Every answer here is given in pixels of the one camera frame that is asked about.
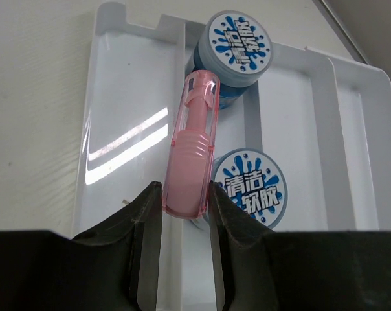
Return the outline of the white plastic organizer tray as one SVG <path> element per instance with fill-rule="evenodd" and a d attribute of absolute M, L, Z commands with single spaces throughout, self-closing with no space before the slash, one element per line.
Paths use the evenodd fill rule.
<path fill-rule="evenodd" d="M 151 29 L 129 23 L 126 13 L 124 4 L 106 2 L 95 16 L 75 236 L 151 182 L 163 192 L 184 81 L 192 73 L 188 62 L 206 26 L 162 16 Z M 273 231 L 391 231 L 389 77 L 361 63 L 272 44 L 270 69 L 218 110 L 213 162 L 252 148 L 277 163 L 288 201 Z M 217 310 L 208 202 L 195 219 L 162 208 L 155 310 Z"/>

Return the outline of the pink correction tape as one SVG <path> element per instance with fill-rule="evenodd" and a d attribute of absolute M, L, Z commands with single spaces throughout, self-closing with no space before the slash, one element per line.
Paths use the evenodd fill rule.
<path fill-rule="evenodd" d="M 219 89 L 219 78 L 210 71 L 185 78 L 162 192 L 162 208 L 176 218 L 199 218 L 207 209 Z"/>

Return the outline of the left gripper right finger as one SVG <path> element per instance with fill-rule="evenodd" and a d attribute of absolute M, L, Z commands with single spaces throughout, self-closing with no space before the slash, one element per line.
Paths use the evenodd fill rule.
<path fill-rule="evenodd" d="M 208 190 L 217 310 L 391 310 L 391 231 L 276 232 Z"/>

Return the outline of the blue putty jar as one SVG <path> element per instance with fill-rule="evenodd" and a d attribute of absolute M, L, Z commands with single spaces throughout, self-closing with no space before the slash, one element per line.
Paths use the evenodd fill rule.
<path fill-rule="evenodd" d="M 188 69 L 219 78 L 219 108 L 225 109 L 258 81 L 272 60 L 273 44 L 264 27 L 243 12 L 226 10 L 206 24 Z"/>
<path fill-rule="evenodd" d="M 214 160 L 212 179 L 242 211 L 268 228 L 283 218 L 287 183 L 267 154 L 252 148 L 233 150 Z"/>

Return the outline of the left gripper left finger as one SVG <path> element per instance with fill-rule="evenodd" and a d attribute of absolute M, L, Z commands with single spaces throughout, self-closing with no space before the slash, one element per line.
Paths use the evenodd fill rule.
<path fill-rule="evenodd" d="M 155 310 L 162 186 L 74 238 L 0 231 L 0 310 Z"/>

